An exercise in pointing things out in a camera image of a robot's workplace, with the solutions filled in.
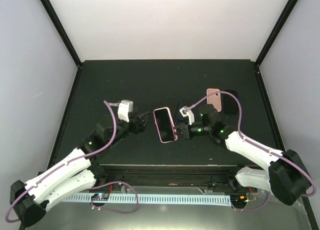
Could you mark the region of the pink-cased phone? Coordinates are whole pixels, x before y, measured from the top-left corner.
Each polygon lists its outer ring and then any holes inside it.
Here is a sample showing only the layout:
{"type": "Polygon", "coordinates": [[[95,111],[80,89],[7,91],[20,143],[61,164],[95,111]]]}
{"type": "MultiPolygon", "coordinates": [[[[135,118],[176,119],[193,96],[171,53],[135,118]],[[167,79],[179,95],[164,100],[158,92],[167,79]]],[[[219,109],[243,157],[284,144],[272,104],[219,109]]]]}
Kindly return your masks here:
{"type": "Polygon", "coordinates": [[[166,144],[178,139],[172,114],[168,107],[155,109],[153,117],[161,143],[166,144]]]}
{"type": "Polygon", "coordinates": [[[170,109],[176,109],[178,103],[179,103],[179,100],[173,96],[169,96],[165,99],[165,106],[170,109]]]}

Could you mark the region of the black-cased phone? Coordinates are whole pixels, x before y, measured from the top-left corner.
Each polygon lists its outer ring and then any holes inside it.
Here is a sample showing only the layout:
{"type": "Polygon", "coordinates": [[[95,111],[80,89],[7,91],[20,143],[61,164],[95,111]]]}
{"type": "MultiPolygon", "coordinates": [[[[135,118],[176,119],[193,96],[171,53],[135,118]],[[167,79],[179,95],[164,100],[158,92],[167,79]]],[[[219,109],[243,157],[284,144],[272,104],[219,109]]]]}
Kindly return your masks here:
{"type": "Polygon", "coordinates": [[[178,108],[177,108],[177,120],[178,121],[184,121],[185,118],[180,112],[180,109],[182,107],[190,107],[191,105],[194,104],[194,100],[190,97],[182,97],[179,101],[178,108]]]}

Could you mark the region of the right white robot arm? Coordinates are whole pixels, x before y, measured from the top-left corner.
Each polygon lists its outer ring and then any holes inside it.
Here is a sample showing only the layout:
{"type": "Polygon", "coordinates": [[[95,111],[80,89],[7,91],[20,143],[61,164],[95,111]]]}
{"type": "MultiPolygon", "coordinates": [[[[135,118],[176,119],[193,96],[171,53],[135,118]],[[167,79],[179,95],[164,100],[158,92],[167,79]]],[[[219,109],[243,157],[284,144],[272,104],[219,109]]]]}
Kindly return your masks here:
{"type": "Polygon", "coordinates": [[[219,112],[211,104],[200,107],[199,122],[195,121],[190,107],[183,106],[179,112],[187,120],[177,125],[176,129],[185,140],[209,136],[217,146],[239,154],[260,167],[253,169],[244,166],[237,170],[227,179],[230,190],[238,192],[243,187],[254,187],[269,192],[283,204],[291,206],[309,188],[316,189],[297,152],[268,147],[224,124],[219,112]]]}

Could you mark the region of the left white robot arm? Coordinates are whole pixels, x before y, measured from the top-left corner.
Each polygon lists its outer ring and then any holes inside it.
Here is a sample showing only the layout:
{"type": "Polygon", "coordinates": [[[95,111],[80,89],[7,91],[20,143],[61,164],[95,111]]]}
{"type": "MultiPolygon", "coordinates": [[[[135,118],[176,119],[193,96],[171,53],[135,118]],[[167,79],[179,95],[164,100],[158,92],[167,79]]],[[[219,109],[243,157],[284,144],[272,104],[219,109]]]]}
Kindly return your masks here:
{"type": "Polygon", "coordinates": [[[108,181],[106,170],[98,157],[130,133],[142,133],[150,112],[137,109],[125,117],[105,115],[95,130],[79,146],[47,171],[26,182],[17,180],[10,187],[10,209],[18,221],[28,228],[38,223],[55,205],[84,190],[112,189],[119,180],[108,181]]]}

